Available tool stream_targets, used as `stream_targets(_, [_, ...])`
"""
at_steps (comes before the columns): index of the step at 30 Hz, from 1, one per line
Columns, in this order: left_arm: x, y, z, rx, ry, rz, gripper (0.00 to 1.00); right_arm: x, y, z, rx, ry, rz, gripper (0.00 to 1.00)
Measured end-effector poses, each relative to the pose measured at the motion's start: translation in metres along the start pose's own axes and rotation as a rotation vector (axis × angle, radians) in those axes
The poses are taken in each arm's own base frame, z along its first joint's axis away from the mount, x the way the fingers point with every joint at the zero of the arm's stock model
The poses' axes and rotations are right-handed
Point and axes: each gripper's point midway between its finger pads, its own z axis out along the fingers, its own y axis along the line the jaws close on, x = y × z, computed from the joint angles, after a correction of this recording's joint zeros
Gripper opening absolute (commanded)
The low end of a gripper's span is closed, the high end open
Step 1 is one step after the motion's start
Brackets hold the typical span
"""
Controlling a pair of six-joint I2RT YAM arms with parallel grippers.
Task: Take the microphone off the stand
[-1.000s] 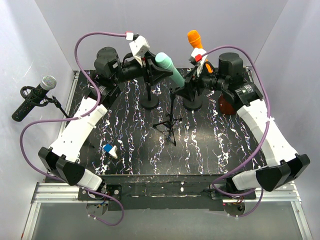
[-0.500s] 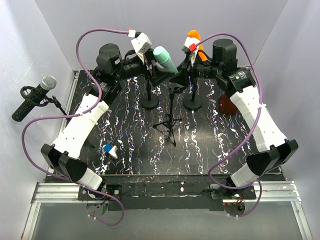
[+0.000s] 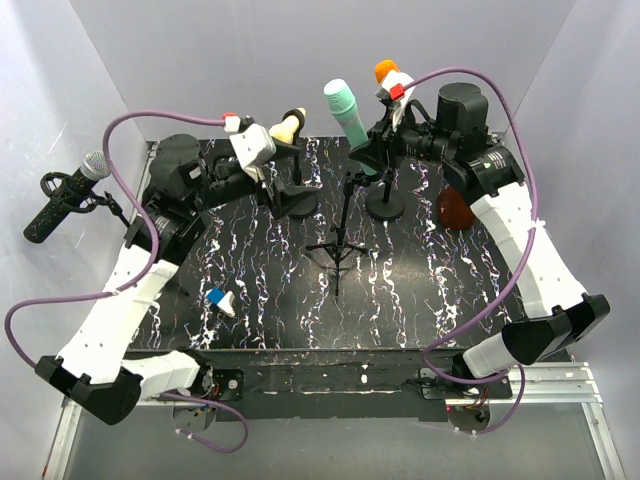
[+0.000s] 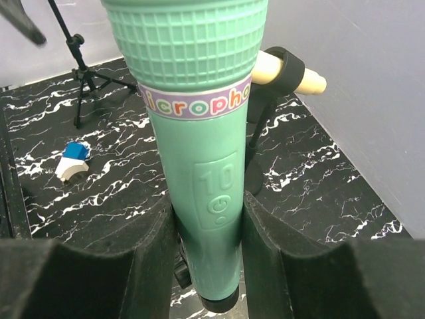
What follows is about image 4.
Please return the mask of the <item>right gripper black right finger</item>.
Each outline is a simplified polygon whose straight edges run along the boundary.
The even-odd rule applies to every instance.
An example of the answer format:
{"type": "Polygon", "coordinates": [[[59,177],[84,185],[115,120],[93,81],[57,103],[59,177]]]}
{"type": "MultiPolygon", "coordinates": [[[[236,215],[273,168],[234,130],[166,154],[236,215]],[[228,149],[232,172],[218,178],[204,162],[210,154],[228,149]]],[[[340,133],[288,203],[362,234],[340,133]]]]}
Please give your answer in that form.
{"type": "Polygon", "coordinates": [[[244,195],[242,253],[251,318],[423,318],[424,241],[328,247],[244,195]]]}

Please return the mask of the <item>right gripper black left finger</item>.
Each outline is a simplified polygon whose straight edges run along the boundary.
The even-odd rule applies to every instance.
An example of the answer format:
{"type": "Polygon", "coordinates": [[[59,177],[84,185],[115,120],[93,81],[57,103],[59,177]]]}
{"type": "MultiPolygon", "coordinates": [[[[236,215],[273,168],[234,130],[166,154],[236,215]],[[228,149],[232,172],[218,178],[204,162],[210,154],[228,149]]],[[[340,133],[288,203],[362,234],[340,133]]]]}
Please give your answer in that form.
{"type": "Polygon", "coordinates": [[[175,249],[168,195],[86,249],[3,239],[1,317],[167,318],[175,249]]]}

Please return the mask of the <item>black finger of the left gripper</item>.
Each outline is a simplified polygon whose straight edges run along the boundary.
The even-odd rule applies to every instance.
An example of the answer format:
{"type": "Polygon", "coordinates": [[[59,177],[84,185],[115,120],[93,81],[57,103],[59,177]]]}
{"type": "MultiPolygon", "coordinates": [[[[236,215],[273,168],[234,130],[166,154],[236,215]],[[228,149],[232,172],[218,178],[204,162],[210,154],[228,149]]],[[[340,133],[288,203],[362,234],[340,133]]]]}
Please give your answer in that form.
{"type": "Polygon", "coordinates": [[[26,14],[20,0],[1,0],[1,15],[33,44],[46,43],[46,37],[26,14]]]}

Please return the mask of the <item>black round-base stand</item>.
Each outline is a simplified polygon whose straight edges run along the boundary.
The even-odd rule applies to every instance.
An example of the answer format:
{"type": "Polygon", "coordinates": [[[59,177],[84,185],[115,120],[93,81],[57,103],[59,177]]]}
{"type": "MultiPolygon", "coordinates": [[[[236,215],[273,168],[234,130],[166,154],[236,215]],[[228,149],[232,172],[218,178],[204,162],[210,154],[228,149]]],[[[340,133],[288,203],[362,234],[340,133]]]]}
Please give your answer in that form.
{"type": "Polygon", "coordinates": [[[251,139],[246,143],[244,189],[254,196],[259,194],[264,182],[262,168],[254,160],[260,135],[267,122],[274,116],[280,99],[296,91],[305,73],[304,62],[285,48],[270,47],[265,52],[282,60],[284,65],[270,83],[257,84],[248,101],[248,115],[256,117],[256,127],[251,139]]]}

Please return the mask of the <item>mint green toy microphone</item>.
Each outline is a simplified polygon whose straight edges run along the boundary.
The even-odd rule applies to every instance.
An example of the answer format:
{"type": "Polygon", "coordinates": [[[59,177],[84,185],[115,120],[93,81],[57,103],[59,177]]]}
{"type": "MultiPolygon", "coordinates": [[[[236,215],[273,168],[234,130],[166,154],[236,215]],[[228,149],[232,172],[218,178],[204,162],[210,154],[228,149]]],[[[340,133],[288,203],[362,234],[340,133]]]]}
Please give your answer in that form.
{"type": "Polygon", "coordinates": [[[266,1],[104,1],[155,133],[203,306],[239,297],[246,119],[266,1]]]}

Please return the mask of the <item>cream wooden microphone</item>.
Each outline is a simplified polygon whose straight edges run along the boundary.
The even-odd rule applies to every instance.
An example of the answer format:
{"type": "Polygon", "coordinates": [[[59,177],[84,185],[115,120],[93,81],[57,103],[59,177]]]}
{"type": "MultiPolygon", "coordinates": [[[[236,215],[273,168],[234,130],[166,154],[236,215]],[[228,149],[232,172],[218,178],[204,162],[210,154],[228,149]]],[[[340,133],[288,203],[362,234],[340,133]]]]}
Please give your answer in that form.
{"type": "Polygon", "coordinates": [[[252,82],[285,94],[319,95],[327,87],[324,77],[281,47],[258,52],[252,82]]]}

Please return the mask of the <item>black tripod microphone stand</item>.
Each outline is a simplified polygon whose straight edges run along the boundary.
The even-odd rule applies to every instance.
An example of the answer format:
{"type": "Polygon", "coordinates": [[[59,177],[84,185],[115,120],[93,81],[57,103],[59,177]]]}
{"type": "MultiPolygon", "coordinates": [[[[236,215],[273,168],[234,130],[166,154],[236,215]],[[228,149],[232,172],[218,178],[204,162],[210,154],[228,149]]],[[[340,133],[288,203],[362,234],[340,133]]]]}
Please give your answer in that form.
{"type": "Polygon", "coordinates": [[[182,289],[192,285],[191,275],[187,263],[186,252],[180,234],[177,235],[177,252],[174,260],[174,277],[182,289]]]}

